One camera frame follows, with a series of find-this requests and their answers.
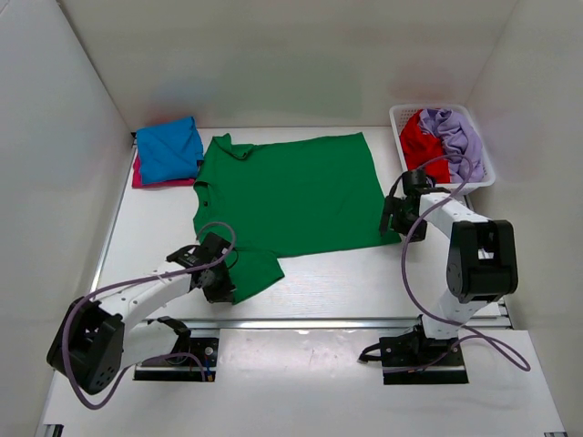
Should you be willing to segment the white plastic basket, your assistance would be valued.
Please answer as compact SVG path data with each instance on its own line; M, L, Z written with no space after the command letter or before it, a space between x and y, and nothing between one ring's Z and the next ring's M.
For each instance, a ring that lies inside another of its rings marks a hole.
M496 172L492 165L490 156L488 154L488 150L486 147L486 142L482 139L479 127L477 123L474 121L472 115L467 110L466 107L458 104L449 104L449 103L412 103L412 104L400 104L392 106L389 109L389 119L390 119L390 126L393 131L394 136L394 143L397 151L397 156L400 161L401 169L405 172L408 169L408 166L405 161L404 152L402 148L402 144L400 141L400 134L406 125L406 122L409 118L418 110L427 109L427 108L446 108L455 111L456 113L462 114L467 119L468 123L472 126L474 131L477 133L479 139L482 141L482 164L484 170L484 176L482 180L479 182L472 182L467 183L464 188L460 191L460 196L469 195L471 192L479 189L479 188L486 188L490 187L496 181Z

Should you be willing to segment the folded blue t shirt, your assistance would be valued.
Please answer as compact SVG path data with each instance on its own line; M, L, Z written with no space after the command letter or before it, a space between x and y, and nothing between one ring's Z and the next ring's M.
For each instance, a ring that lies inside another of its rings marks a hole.
M136 187L188 185L198 176L204 147L194 117L143 127L136 140Z

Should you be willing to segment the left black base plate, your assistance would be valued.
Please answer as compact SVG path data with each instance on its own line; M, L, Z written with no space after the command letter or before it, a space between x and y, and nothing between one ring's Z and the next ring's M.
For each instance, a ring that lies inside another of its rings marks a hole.
M134 381L214 382L220 348L219 330L192 330L187 356L150 360L136 365Z

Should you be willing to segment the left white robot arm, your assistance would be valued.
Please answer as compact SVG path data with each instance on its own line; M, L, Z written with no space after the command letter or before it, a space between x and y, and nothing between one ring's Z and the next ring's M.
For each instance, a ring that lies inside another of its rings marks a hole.
M182 321L153 314L193 290L207 301L231 302L235 286L226 259L232 244L208 232L199 245L166 257L145 280L90 300L77 299L46 355L47 363L72 375L80 390L101 393L126 368L143 361L193 364L190 331Z

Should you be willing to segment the silver aluminium rail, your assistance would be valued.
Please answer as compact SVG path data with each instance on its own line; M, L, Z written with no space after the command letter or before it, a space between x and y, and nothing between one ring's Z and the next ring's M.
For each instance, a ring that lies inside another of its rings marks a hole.
M390 330L416 324L412 318L365 319L190 319L192 330Z

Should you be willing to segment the red t shirt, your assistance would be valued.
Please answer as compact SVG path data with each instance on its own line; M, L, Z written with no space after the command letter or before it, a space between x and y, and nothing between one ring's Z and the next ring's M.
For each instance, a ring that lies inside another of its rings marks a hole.
M408 119L399 137L408 170L414 170L430 159L444 154L441 140L432 133L425 133L420 128L420 114L421 110L418 110ZM427 175L435 179L436 183L450 183L446 160L436 160L427 165L424 170Z

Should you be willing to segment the lilac t shirt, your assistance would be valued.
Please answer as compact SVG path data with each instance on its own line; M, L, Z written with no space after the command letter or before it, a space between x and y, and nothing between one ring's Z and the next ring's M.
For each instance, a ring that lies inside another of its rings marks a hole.
M449 156L451 183L459 184L466 178L469 183L482 181L483 144L466 116L448 108L427 108L420 112L418 126L441 141L443 153Z

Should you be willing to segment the green t shirt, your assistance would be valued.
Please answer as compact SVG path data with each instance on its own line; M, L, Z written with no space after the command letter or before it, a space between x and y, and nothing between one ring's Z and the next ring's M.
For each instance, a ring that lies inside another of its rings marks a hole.
M196 233L236 243L234 304L283 279L283 258L401 241L379 230L384 193L361 133L263 145L214 137L194 190Z

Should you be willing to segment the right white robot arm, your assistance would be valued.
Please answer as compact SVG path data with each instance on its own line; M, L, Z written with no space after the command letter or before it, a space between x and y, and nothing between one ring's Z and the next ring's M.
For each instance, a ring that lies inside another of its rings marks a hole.
M514 228L506 220L476 214L454 192L436 187L421 168L404 172L394 186L404 194L391 191L385 198L380 233L394 231L411 244L423 241L433 225L449 240L446 291L388 349L427 367L457 347L459 330L479 310L517 290Z

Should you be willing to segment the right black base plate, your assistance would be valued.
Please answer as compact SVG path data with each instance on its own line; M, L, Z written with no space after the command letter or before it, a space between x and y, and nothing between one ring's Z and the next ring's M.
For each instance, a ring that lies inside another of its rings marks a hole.
M384 385L456 385L469 378L457 339L433 340L420 327L380 337L361 352L361 363L380 362Z

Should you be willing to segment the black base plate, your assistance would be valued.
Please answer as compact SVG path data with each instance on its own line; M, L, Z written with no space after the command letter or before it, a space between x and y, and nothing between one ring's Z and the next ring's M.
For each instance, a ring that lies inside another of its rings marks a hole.
M384 385L456 385L469 378L457 339L433 340L420 327L380 337L361 352L361 363L380 362Z
M187 356L150 360L136 365L134 381L214 382L220 348L219 330L192 330Z

